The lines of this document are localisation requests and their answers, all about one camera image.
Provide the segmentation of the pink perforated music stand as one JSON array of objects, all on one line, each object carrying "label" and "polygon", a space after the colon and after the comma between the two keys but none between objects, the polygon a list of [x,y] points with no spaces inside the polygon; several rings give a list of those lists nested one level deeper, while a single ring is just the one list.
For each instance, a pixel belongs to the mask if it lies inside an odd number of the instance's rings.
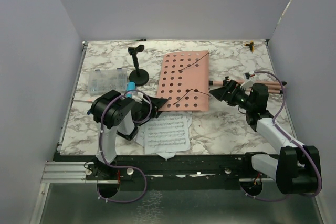
[{"label": "pink perforated music stand", "polygon": [[222,86],[225,78],[243,82],[244,73],[272,71],[265,47],[258,52],[181,51],[163,56],[156,97],[167,99],[160,110],[237,113],[236,108],[208,94]]}]

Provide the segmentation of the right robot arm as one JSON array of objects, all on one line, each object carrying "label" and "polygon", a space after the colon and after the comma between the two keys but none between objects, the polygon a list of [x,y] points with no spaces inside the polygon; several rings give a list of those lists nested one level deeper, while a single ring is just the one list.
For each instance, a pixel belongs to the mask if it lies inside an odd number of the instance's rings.
[{"label": "right robot arm", "polygon": [[241,85],[231,80],[226,85],[211,90],[210,94],[229,106],[244,109],[247,124],[264,137],[278,154],[254,154],[241,164],[246,177],[259,172],[272,178],[281,193],[315,196],[322,189],[319,151],[314,146],[304,145],[280,127],[275,117],[267,110],[268,87],[254,83],[250,94]]}]

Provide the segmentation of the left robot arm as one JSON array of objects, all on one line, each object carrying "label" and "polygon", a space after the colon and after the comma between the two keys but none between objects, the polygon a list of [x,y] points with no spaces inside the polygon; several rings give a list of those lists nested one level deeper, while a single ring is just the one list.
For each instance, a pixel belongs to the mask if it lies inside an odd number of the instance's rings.
[{"label": "left robot arm", "polygon": [[160,109],[168,101],[137,89],[124,93],[112,90],[95,99],[88,112],[99,127],[96,157],[87,168],[92,176],[110,179],[119,174],[120,168],[114,164],[117,136],[128,141],[134,139],[139,127],[158,118],[162,113]]}]

